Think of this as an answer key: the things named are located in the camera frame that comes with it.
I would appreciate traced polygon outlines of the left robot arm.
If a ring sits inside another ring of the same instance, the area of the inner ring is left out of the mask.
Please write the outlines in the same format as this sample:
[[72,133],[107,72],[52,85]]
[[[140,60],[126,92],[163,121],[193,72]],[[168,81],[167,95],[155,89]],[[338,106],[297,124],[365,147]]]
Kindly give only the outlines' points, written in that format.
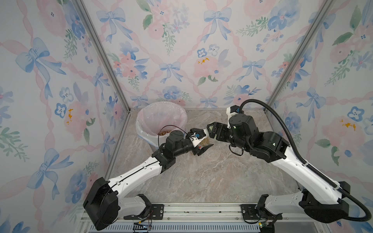
[[92,185],[83,207],[95,228],[100,231],[121,217],[148,218],[152,203],[143,195],[128,198],[127,194],[172,167],[180,155],[192,152],[201,155],[211,146],[201,147],[200,143],[209,136],[207,129],[192,128],[185,134],[180,130],[170,132],[147,160],[134,169],[115,178],[97,179]]

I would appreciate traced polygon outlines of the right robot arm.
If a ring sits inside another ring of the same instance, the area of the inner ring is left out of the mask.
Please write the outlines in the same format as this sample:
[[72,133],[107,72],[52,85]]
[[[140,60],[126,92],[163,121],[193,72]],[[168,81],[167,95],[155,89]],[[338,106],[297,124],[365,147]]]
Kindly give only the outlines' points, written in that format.
[[207,130],[211,138],[280,168],[304,186],[294,194],[262,195],[255,207],[260,217],[306,214],[316,221],[331,223],[348,216],[349,204],[343,200],[343,194],[308,169],[282,136],[260,132],[252,116],[236,114],[229,118],[228,124],[213,122]]

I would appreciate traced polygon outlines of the green lid jar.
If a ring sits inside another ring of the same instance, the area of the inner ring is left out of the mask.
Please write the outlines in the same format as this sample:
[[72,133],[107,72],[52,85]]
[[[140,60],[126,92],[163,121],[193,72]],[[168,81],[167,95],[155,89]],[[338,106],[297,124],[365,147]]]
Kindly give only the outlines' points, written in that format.
[[209,136],[206,136],[200,143],[199,147],[205,147],[208,145],[213,145],[213,141]]

